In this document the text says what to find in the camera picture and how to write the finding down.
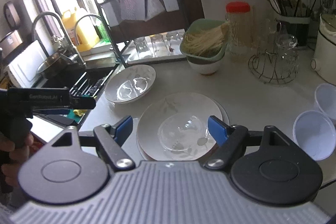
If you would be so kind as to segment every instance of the plate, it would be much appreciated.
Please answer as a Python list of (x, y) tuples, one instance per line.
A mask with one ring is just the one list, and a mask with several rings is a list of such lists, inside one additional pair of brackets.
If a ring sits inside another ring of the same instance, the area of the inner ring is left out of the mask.
[(110, 102), (126, 104), (144, 96), (152, 87), (156, 73), (148, 65), (135, 65), (111, 78), (105, 89)]
[(216, 143), (207, 127), (211, 115), (222, 119), (216, 103), (202, 94), (168, 95), (142, 114), (139, 145), (154, 160), (196, 160)]
[[(229, 121), (229, 116), (227, 115), (225, 109), (217, 102), (215, 101), (214, 99), (212, 99), (215, 104), (219, 107), (219, 110), (220, 112), (222, 113), (222, 117), (223, 117), (223, 122), (226, 123), (226, 124), (229, 124), (230, 125), (230, 121)], [(139, 145), (139, 140), (138, 140), (138, 136), (136, 137), (136, 145), (139, 149), (139, 152), (141, 154), (141, 156), (145, 159), (145, 160), (154, 160), (152, 159), (151, 157), (149, 157), (145, 151), (141, 148), (141, 146)]]

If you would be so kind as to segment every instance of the yellow bottle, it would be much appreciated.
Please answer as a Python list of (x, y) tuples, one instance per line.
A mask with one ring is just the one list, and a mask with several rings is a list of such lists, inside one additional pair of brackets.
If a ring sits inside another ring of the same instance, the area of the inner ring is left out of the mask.
[(62, 22), (67, 30), (72, 43), (77, 47), (80, 52), (88, 51), (99, 42), (99, 37), (90, 20), (90, 17), (83, 18), (77, 26), (77, 38), (79, 45), (75, 40), (75, 24), (76, 22), (87, 15), (88, 12), (84, 8), (76, 7), (74, 10), (67, 10), (63, 13)]

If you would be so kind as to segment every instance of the green bowl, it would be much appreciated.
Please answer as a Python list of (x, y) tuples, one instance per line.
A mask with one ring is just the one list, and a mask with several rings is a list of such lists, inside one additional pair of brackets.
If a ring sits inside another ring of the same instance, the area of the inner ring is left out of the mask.
[[(223, 23), (225, 23), (225, 21), (201, 18), (201, 19), (195, 20), (190, 25), (189, 29), (185, 32), (184, 35), (189, 34), (189, 33), (196, 34), (196, 33), (202, 32), (202, 31), (207, 31), (207, 30), (216, 28), (216, 27), (222, 25)], [(184, 44), (185, 44), (185, 42), (184, 42), (184, 38), (183, 38), (183, 40), (181, 42), (181, 45), (180, 45), (180, 51), (184, 55), (190, 56), (190, 57), (193, 57), (193, 58), (197, 58), (197, 59), (206, 60), (206, 61), (218, 61), (218, 60), (222, 59), (224, 54), (225, 54), (227, 39), (226, 39), (226, 42), (223, 43), (223, 46), (222, 46), (221, 50), (216, 55), (214, 55), (212, 57), (202, 57), (202, 56), (189, 54), (189, 53), (187, 53), (187, 50), (186, 50)]]

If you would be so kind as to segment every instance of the white countertop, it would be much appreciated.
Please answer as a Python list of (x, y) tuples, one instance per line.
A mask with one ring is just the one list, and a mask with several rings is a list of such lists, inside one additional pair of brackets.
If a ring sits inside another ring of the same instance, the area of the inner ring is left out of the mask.
[[(124, 116), (131, 115), (135, 118), (135, 126), (123, 149), (138, 164), (143, 158), (137, 148), (136, 126), (146, 108), (172, 93), (197, 92), (222, 105), (231, 124), (244, 125), (250, 130), (263, 130), (264, 126), (271, 124), (292, 138), (296, 117), (305, 110), (313, 109), (315, 88), (324, 82), (310, 68), (312, 56), (311, 50), (300, 52), (298, 76), (282, 86), (260, 82), (251, 74), (247, 64), (233, 64), (228, 58), (212, 76), (196, 73), (187, 61), (152, 65), (156, 70), (156, 80), (147, 95), (133, 103), (114, 105), (103, 94), (80, 130), (92, 130), (104, 123), (115, 124)], [(34, 120), (33, 132), (46, 138), (44, 128), (38, 128)], [(46, 141), (53, 138), (58, 130), (48, 132)], [(324, 174), (323, 184), (336, 179), (335, 162), (336, 153), (319, 162)]]

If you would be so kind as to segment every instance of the faucet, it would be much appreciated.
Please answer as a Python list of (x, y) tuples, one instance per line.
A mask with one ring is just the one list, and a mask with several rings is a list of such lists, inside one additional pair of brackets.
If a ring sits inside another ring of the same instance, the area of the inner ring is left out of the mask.
[(121, 55), (121, 53), (120, 53), (120, 51), (119, 51), (117, 45), (113, 42), (113, 40), (112, 40), (112, 38), (111, 38), (111, 36), (110, 36), (110, 33), (108, 32), (108, 26), (104, 23), (102, 17), (99, 16), (99, 15), (95, 15), (95, 14), (86, 14), (86, 15), (83, 15), (83, 16), (76, 22), (76, 24), (75, 24), (75, 26), (74, 26), (74, 30), (75, 30), (75, 41), (76, 41), (76, 43), (79, 44), (79, 42), (78, 42), (78, 37), (77, 37), (77, 31), (76, 31), (76, 30), (77, 30), (77, 26), (78, 26), (79, 22), (80, 22), (83, 18), (85, 18), (85, 17), (94, 17), (94, 18), (97, 18), (98, 20), (100, 20), (100, 21), (103, 23), (104, 28), (105, 28), (106, 33), (107, 33), (107, 36), (109, 37), (110, 42), (111, 42), (111, 44), (112, 44), (112, 46), (113, 46), (113, 47), (110, 48), (110, 50), (114, 52), (117, 61), (118, 61), (118, 62), (121, 62), (122, 65), (123, 65), (125, 68), (127, 68), (127, 64), (126, 64), (124, 58), (122, 57), (122, 55)]
[(64, 54), (60, 54), (61, 58), (64, 59), (68, 64), (73, 64), (77, 61), (77, 63), (81, 66), (81, 67), (86, 67), (86, 63), (85, 61), (83, 60), (82, 56), (80, 55), (78, 49), (75, 47), (75, 45), (72, 44), (71, 42), (71, 39), (69, 37), (69, 34), (67, 33), (64, 25), (63, 25), (63, 22), (60, 18), (60, 16), (54, 12), (51, 12), (51, 11), (44, 11), (42, 12), (41, 14), (39, 14), (35, 19), (34, 19), (34, 22), (33, 22), (33, 25), (31, 27), (31, 33), (32, 33), (32, 36), (33, 36), (33, 41), (36, 40), (35, 38), (35, 28), (36, 28), (36, 24), (38, 22), (38, 20), (44, 16), (53, 16), (57, 19), (63, 33), (64, 33), (64, 37), (65, 37), (65, 40), (66, 42), (68, 43), (68, 45), (66, 46), (66, 50), (68, 50), (70, 52), (70, 56), (65, 56)]

